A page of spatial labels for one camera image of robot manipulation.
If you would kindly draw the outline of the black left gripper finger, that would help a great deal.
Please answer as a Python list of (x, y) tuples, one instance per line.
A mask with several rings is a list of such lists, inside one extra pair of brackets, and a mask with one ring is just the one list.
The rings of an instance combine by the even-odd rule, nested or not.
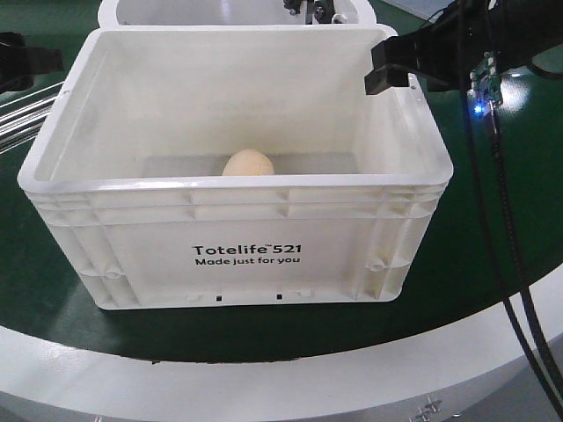
[(1, 33), (2, 84), (32, 84), (37, 75), (63, 70), (60, 49), (29, 47), (21, 33)]

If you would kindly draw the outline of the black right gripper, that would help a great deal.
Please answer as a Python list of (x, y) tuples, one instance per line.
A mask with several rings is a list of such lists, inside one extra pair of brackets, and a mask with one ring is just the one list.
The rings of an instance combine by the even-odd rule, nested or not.
[(561, 1), (466, 1), (464, 41), (458, 46), (459, 2), (452, 2), (439, 22), (412, 33), (391, 36), (372, 48), (373, 70), (364, 77), (365, 93), (406, 88), (409, 75), (427, 81), (430, 92), (460, 88), (458, 56), (468, 74), (493, 51), (497, 71), (522, 66), (548, 79), (561, 79), (562, 68), (539, 56), (562, 51)]

